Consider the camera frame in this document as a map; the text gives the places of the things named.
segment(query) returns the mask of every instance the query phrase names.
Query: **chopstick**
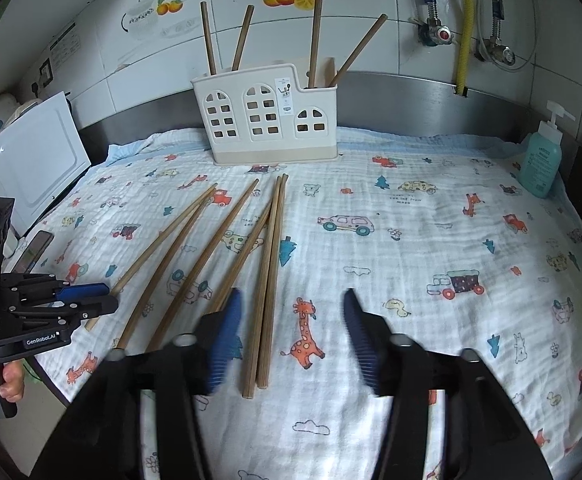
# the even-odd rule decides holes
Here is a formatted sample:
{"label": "chopstick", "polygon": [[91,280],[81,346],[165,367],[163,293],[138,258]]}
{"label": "chopstick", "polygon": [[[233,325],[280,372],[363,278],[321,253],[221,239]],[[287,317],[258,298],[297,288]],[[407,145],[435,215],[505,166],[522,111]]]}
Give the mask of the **chopstick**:
{"label": "chopstick", "polygon": [[211,28],[209,27],[209,10],[205,1],[200,2],[202,12],[202,28],[205,32],[205,44],[207,46],[207,59],[209,60],[209,75],[217,74],[215,70],[215,58],[213,57],[213,43],[211,43]]}
{"label": "chopstick", "polygon": [[388,16],[386,14],[381,14],[380,17],[375,20],[375,23],[371,26],[369,31],[365,34],[365,37],[360,40],[360,43],[357,44],[357,47],[351,52],[351,55],[347,58],[344,62],[344,65],[338,70],[338,73],[333,77],[331,82],[329,83],[329,87],[336,86],[340,78],[345,74],[345,72],[349,69],[349,67],[353,64],[356,60],[356,57],[362,52],[362,49],[367,46],[367,43],[371,41],[380,27],[386,22]]}
{"label": "chopstick", "polygon": [[209,260],[211,254],[215,250],[216,245],[218,245],[218,243],[222,239],[222,236],[225,234],[226,230],[231,225],[233,219],[240,212],[240,209],[242,209],[242,206],[247,201],[249,195],[251,195],[251,192],[255,189],[258,182],[259,180],[255,179],[253,183],[247,188],[247,190],[244,193],[242,193],[242,196],[240,197],[238,202],[235,204],[235,206],[233,206],[233,209],[231,209],[231,211],[226,216],[225,220],[222,222],[220,227],[218,227],[217,231],[213,235],[213,238],[211,238],[209,243],[207,243],[205,250],[202,251],[202,254],[200,254],[200,257],[197,259],[197,262],[193,265],[193,268],[187,274],[186,279],[180,285],[180,289],[175,295],[175,298],[173,298],[173,300],[171,301],[171,304],[169,305],[167,311],[164,313],[164,316],[162,317],[158,327],[155,329],[155,332],[153,332],[153,336],[151,337],[149,345],[146,348],[147,352],[152,352],[160,347],[162,339],[164,339],[164,335],[167,332],[169,325],[171,325],[171,323],[175,319],[175,316],[178,313],[178,310],[180,309],[180,305],[182,304],[182,301],[184,300],[187,292],[191,288],[191,285],[193,285],[193,282],[197,278],[197,275],[207,264],[207,261]]}
{"label": "chopstick", "polygon": [[265,389],[269,386],[269,371],[271,369],[271,345],[273,343],[273,318],[276,303],[277,286],[277,259],[280,251],[280,231],[285,209],[285,190],[287,188],[287,174],[282,175],[280,193],[277,197],[276,217],[271,219],[269,226],[273,225],[273,244],[271,246],[271,264],[269,265],[269,277],[267,279],[267,295],[264,303],[262,317],[262,334],[260,336],[260,354],[258,356],[258,369],[256,382],[258,388]]}
{"label": "chopstick", "polygon": [[264,315],[264,300],[267,295],[267,279],[269,276],[269,266],[271,264],[271,247],[273,246],[273,231],[275,227],[275,217],[277,213],[277,200],[280,194],[280,184],[282,177],[276,179],[276,186],[271,199],[271,212],[269,214],[269,227],[267,238],[262,248],[262,259],[260,260],[260,272],[258,274],[258,285],[256,289],[255,301],[253,302],[253,319],[251,320],[251,334],[247,346],[247,356],[242,365],[244,377],[242,381],[242,397],[252,399],[255,394],[255,375],[258,367],[258,354],[260,353],[260,335],[262,334],[262,317]]}
{"label": "chopstick", "polygon": [[233,57],[233,66],[231,67],[232,72],[235,72],[240,68],[240,60],[242,59],[242,52],[244,51],[244,43],[247,41],[247,33],[249,32],[249,25],[251,24],[253,9],[255,9],[255,7],[252,5],[247,6],[247,11],[244,13],[244,21],[242,22],[242,28],[240,29],[238,45],[235,47],[235,56]]}
{"label": "chopstick", "polygon": [[315,88],[315,70],[318,64],[321,18],[322,0],[315,0],[315,6],[313,7],[313,30],[311,32],[311,56],[309,58],[309,88]]}
{"label": "chopstick", "polygon": [[217,183],[213,184],[213,186],[211,186],[207,190],[207,192],[204,193],[204,195],[202,196],[202,202],[200,202],[199,206],[197,206],[196,211],[193,213],[193,215],[191,215],[191,218],[189,218],[187,223],[180,230],[180,233],[178,233],[178,236],[175,238],[175,240],[173,240],[173,243],[169,247],[167,253],[164,254],[164,257],[162,258],[160,265],[158,265],[158,268],[155,269],[155,272],[153,273],[151,280],[149,280],[148,285],[146,286],[144,292],[142,293],[142,296],[140,296],[140,299],[137,301],[135,308],[131,312],[131,317],[129,317],[129,320],[126,322],[126,326],[124,327],[124,331],[122,331],[122,335],[120,336],[116,348],[126,349],[126,346],[128,345],[129,340],[133,335],[133,330],[135,330],[135,326],[137,325],[137,322],[140,319],[140,314],[142,314],[144,306],[151,299],[151,295],[153,294],[155,288],[158,286],[158,283],[160,283],[160,280],[162,279],[162,274],[164,274],[164,271],[169,266],[171,260],[173,259],[173,256],[175,256],[175,254],[178,252],[180,244],[185,240],[185,238],[193,228],[193,225],[195,224],[199,216],[209,205],[209,202],[207,202],[207,198],[213,194],[213,191],[215,191],[215,186],[217,186]]}
{"label": "chopstick", "polygon": [[[155,250],[160,247],[160,245],[162,245],[162,242],[168,238],[172,232],[175,231],[175,228],[180,225],[180,223],[184,220],[184,218],[186,218],[187,216],[189,216],[191,214],[191,212],[200,204],[200,202],[202,202],[202,200],[205,200],[207,198],[207,194],[209,193],[209,190],[215,188],[215,186],[217,186],[217,184],[213,184],[213,186],[211,186],[209,189],[207,189],[204,193],[202,193],[200,196],[198,196],[190,205],[189,207],[187,207],[186,209],[184,209],[184,211],[182,213],[180,213],[180,215],[169,224],[169,226],[162,231],[162,233],[160,233],[160,235],[155,238],[155,240],[151,243],[151,245],[149,245],[142,254],[140,254],[140,256],[138,256],[138,259],[133,262],[133,264],[131,265],[131,267],[129,267],[129,269],[127,270],[127,272],[125,272],[122,277],[117,280],[116,285],[113,286],[113,288],[111,289],[111,296],[117,296],[120,291],[122,290],[122,288],[131,280],[131,278],[133,278],[135,276],[135,273],[140,270],[140,268],[144,265],[144,263],[146,262],[146,260],[148,260],[151,255],[155,252]],[[98,320],[100,318],[99,317],[94,317],[93,319],[89,319],[85,325],[84,328],[86,328],[86,330],[88,330],[89,332],[91,330],[93,330],[93,328],[95,327],[95,325],[97,324]]]}
{"label": "chopstick", "polygon": [[238,274],[242,270],[244,262],[249,257],[249,254],[251,253],[251,248],[253,247],[255,240],[258,239],[258,236],[260,236],[260,232],[262,231],[264,225],[269,220],[269,213],[271,211],[272,202],[273,199],[271,199],[267,204],[266,208],[264,208],[262,215],[260,216],[260,218],[258,218],[258,221],[253,227],[253,230],[246,238],[244,245],[242,246],[242,249],[240,249],[240,253],[236,256],[236,258],[233,261],[233,264],[226,273],[226,276],[222,282],[220,290],[213,295],[213,301],[211,302],[209,308],[207,309],[207,314],[219,312],[225,306],[226,299],[229,297],[229,293],[231,292],[231,287],[233,286],[233,283],[235,283],[235,280],[238,278]]}

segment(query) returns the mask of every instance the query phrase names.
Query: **printed truck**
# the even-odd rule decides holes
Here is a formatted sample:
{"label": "printed truck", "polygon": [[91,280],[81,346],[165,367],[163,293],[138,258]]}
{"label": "printed truck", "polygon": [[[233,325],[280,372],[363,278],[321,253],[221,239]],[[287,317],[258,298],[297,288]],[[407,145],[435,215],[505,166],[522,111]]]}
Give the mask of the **printed truck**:
{"label": "printed truck", "polygon": [[442,296],[446,300],[453,300],[456,294],[474,291],[476,294],[484,292],[484,286],[478,283],[478,272],[472,270],[451,270],[446,274],[434,274],[433,283],[427,285],[427,293],[431,296]]}
{"label": "printed truck", "polygon": [[329,218],[318,218],[318,224],[327,231],[344,229],[346,231],[355,231],[360,236],[367,236],[375,231],[373,224],[366,216],[336,215]]}

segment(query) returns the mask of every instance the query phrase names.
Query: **teal liquid soap bottle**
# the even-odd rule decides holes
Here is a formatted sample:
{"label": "teal liquid soap bottle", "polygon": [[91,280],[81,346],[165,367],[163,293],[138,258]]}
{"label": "teal liquid soap bottle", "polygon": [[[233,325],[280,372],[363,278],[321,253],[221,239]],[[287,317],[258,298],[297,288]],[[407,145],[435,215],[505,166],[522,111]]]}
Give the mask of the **teal liquid soap bottle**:
{"label": "teal liquid soap bottle", "polygon": [[551,112],[551,120],[541,121],[537,132],[529,139],[518,177],[524,188],[539,198],[549,194],[562,159],[562,132],[556,126],[556,116],[569,117],[575,121],[575,117],[558,103],[547,101],[546,107]]}

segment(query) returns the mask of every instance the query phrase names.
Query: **finger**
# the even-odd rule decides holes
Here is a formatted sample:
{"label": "finger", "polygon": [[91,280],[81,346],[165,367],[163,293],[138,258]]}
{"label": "finger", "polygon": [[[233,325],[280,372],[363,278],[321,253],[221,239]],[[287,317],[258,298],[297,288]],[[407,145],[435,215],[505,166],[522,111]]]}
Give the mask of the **finger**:
{"label": "finger", "polygon": [[22,400],[23,396],[24,396],[23,394],[17,394],[17,395],[14,395],[12,397],[6,397],[6,400],[8,402],[20,402],[20,400]]}
{"label": "finger", "polygon": [[23,381],[24,380],[24,367],[21,361],[13,361],[4,365],[4,370],[2,370],[2,377],[6,383]]}

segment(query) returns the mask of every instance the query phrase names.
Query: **metal screw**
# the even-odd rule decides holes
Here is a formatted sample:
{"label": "metal screw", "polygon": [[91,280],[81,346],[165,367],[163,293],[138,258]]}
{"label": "metal screw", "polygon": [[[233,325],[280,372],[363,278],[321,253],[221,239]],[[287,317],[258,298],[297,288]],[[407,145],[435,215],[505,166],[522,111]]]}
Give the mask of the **metal screw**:
{"label": "metal screw", "polygon": [[192,346],[197,343],[197,338],[193,334],[180,334],[173,338],[175,346]]}
{"label": "metal screw", "polygon": [[389,341],[395,346],[411,346],[413,344],[411,338],[405,334],[391,334]]}

